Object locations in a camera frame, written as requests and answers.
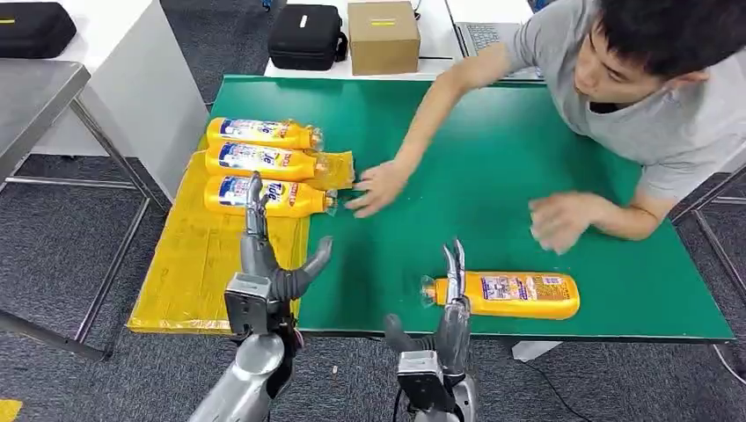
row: floor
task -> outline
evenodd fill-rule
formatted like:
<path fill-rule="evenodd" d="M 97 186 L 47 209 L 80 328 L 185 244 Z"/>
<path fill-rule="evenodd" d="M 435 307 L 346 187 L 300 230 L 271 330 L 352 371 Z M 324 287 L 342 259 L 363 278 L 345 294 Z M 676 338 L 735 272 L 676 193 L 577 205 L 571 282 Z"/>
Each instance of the floor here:
<path fill-rule="evenodd" d="M 214 98 L 223 73 L 262 72 L 277 7 L 265 13 L 255 0 L 162 0 L 162 5 L 206 101 Z M 105 158 L 32 156 L 21 174 L 121 179 Z M 746 183 L 736 191 L 732 194 L 746 194 Z M 122 191 L 7 186 L 0 194 L 0 309 L 74 334 L 136 199 Z M 713 207 L 706 214 L 746 273 L 743 208 Z M 23 400 L 19 421 L 186 420 L 231 362 L 235 346 L 223 338 L 123 328 L 163 222 L 155 210 L 146 214 L 93 327 L 90 342 L 113 347 L 110 361 L 90 363 L 0 333 L 0 397 Z M 735 335 L 745 339 L 746 306 L 696 223 L 683 222 L 679 235 Z M 741 343 L 733 351 L 736 361 L 746 358 Z M 501 345 L 473 341 L 470 362 L 479 385 L 480 421 L 579 420 L 541 375 L 510 359 Z M 590 420 L 746 420 L 746 387 L 730 377 L 709 346 L 573 343 L 533 364 Z M 394 365 L 393 353 L 380 342 L 309 338 L 272 420 L 390 420 Z"/>

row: yellow bottle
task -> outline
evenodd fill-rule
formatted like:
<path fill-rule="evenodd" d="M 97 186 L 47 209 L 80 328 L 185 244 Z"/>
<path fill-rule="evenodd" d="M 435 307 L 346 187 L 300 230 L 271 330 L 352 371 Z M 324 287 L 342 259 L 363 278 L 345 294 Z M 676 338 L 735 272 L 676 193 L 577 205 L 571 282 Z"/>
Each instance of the yellow bottle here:
<path fill-rule="evenodd" d="M 303 127 L 292 120 L 235 120 L 214 118 L 208 124 L 208 144 L 246 142 L 266 147 L 322 150 L 321 129 Z"/>
<path fill-rule="evenodd" d="M 244 215 L 249 178 L 215 176 L 205 187 L 205 207 L 216 213 Z M 305 183 L 262 180 L 268 217 L 301 218 L 315 213 L 333 215 L 336 191 L 318 191 Z"/>
<path fill-rule="evenodd" d="M 567 319 L 581 305 L 575 280 L 560 273 L 467 271 L 465 282 L 464 295 L 474 315 Z M 445 304 L 448 279 L 430 283 L 423 287 L 424 295 Z"/>
<path fill-rule="evenodd" d="M 258 171 L 262 178 L 292 182 L 313 178 L 318 163 L 316 157 L 302 151 L 230 141 L 210 145 L 205 160 L 211 174 L 250 177 Z"/>
<path fill-rule="evenodd" d="M 205 154 L 208 172 L 216 176 L 251 177 L 258 171 L 262 178 L 305 182 L 328 191 L 348 189 L 355 180 L 351 152 L 305 154 L 297 149 L 261 147 L 242 142 L 210 145 Z"/>

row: black bag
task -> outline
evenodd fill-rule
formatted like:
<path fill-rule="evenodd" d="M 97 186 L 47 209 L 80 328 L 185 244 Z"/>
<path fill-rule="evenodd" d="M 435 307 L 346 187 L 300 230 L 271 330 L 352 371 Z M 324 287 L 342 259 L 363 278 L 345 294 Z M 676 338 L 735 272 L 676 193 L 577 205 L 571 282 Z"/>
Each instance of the black bag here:
<path fill-rule="evenodd" d="M 0 3 L 0 57 L 56 57 L 76 33 L 59 3 Z"/>
<path fill-rule="evenodd" d="M 279 69 L 329 70 L 347 57 L 347 36 L 334 6 L 288 4 L 269 35 L 269 57 Z"/>

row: yellow tray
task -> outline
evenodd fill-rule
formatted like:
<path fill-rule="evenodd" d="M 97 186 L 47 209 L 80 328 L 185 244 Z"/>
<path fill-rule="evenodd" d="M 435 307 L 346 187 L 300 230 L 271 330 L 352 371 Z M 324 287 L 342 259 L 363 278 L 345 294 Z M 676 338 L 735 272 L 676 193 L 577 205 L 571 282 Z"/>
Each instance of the yellow tray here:
<path fill-rule="evenodd" d="M 204 151 L 195 153 L 181 180 L 148 275 L 127 327 L 136 332 L 230 334 L 223 290 L 239 268 L 244 217 L 205 208 L 209 175 Z M 269 218 L 270 242 L 281 266 L 303 264 L 309 218 Z M 299 303 L 293 303 L 297 315 Z"/>

